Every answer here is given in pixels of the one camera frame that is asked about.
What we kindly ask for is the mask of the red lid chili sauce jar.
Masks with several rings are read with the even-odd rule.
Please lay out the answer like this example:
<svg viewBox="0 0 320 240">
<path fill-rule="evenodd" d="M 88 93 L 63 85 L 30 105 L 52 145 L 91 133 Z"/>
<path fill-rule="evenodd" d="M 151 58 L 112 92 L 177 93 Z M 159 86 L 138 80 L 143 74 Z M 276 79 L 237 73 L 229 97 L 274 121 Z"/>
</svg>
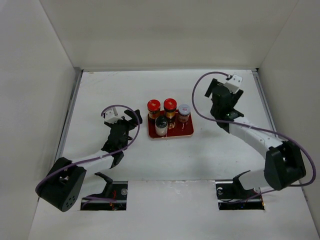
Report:
<svg viewBox="0 0 320 240">
<path fill-rule="evenodd" d="M 161 103 L 157 99 L 151 99 L 147 103 L 148 119 L 154 122 L 161 113 Z"/>
</svg>

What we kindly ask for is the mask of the black cap white shaker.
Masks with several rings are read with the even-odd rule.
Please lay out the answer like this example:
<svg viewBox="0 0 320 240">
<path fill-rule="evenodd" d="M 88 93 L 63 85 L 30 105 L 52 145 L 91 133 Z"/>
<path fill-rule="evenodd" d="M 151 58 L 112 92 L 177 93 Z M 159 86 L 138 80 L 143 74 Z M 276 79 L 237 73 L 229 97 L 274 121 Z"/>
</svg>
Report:
<svg viewBox="0 0 320 240">
<path fill-rule="evenodd" d="M 163 115 L 158 116 L 155 120 L 155 133 L 164 137 L 168 132 L 168 121 L 167 118 Z"/>
</svg>

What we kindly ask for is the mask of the white lid condiment jar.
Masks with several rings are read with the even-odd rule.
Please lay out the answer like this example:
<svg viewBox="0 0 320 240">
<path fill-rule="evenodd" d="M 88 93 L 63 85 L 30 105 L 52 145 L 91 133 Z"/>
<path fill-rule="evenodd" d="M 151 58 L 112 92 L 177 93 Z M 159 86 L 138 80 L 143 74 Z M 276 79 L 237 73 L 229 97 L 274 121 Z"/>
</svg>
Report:
<svg viewBox="0 0 320 240">
<path fill-rule="evenodd" d="M 186 123 L 189 120 L 191 114 L 191 108 L 187 104 L 181 104 L 178 107 L 178 121 L 181 123 Z"/>
</svg>

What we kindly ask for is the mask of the red lid brown sauce bottle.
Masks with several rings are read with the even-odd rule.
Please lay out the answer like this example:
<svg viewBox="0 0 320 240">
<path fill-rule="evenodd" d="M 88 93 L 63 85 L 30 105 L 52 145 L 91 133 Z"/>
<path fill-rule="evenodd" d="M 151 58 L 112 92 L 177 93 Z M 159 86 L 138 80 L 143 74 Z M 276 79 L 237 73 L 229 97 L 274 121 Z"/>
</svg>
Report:
<svg viewBox="0 0 320 240">
<path fill-rule="evenodd" d="M 173 98 L 167 98 L 164 100 L 163 107 L 164 107 L 164 115 L 168 122 L 168 128 L 173 129 L 176 124 L 175 121 L 176 121 L 177 102 Z"/>
</svg>

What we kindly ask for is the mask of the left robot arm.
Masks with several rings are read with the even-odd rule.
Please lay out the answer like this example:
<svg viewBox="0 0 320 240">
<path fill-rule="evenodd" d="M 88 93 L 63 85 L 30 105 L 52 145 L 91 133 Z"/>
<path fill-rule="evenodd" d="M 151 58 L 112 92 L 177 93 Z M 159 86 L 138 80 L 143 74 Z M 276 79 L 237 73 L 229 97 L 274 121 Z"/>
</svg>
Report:
<svg viewBox="0 0 320 240">
<path fill-rule="evenodd" d="M 143 123 L 139 109 L 126 107 L 124 113 L 130 119 L 119 116 L 112 105 L 105 108 L 101 116 L 104 124 L 110 128 L 109 135 L 102 148 L 87 157 L 78 160 L 58 158 L 52 168 L 35 188 L 39 198 L 45 200 L 61 212 L 68 211 L 81 197 L 88 200 L 105 200 L 112 195 L 112 179 L 101 171 L 116 167 L 124 157 L 125 150 L 136 140 L 131 137 L 131 130 L 140 130 Z M 84 180 L 90 175 L 104 179 L 95 187 L 95 193 L 83 194 L 81 192 Z"/>
</svg>

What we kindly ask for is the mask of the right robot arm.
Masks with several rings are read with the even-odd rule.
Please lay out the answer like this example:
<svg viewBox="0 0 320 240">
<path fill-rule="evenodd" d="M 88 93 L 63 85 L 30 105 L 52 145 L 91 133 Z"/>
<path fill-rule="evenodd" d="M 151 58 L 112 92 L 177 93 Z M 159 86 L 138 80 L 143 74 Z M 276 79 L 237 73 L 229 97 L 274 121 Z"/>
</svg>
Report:
<svg viewBox="0 0 320 240">
<path fill-rule="evenodd" d="M 217 125 L 227 133 L 243 140 L 265 160 L 264 168 L 248 170 L 236 177 L 232 192 L 238 198 L 250 190 L 271 187 L 280 191 L 306 176 L 306 168 L 300 148 L 290 140 L 283 141 L 262 131 L 255 130 L 248 119 L 235 105 L 243 91 L 238 86 L 220 83 L 213 79 L 205 93 L 211 98 L 210 114 Z"/>
</svg>

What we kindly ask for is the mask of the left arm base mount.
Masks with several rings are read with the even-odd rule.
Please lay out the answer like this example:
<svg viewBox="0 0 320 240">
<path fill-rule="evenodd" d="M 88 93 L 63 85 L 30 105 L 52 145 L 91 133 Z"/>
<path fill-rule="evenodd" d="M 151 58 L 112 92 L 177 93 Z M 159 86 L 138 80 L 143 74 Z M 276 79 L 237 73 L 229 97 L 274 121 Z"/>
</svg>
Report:
<svg viewBox="0 0 320 240">
<path fill-rule="evenodd" d="M 95 192 L 86 193 L 81 199 L 81 211 L 125 211 L 127 209 L 128 187 L 127 181 L 114 181 L 104 173 L 94 174 L 102 182 Z"/>
</svg>

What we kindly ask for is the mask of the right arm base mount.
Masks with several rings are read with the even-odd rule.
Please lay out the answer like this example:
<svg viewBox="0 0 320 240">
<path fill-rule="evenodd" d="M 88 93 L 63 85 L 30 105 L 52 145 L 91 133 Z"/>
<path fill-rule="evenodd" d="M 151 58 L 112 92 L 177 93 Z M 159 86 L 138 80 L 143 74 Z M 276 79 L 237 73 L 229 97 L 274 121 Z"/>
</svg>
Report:
<svg viewBox="0 0 320 240">
<path fill-rule="evenodd" d="M 220 211 L 265 210 L 263 198 L 256 196 L 260 190 L 246 190 L 239 178 L 248 173 L 245 171 L 233 179 L 217 180 L 215 182 L 218 209 Z"/>
</svg>

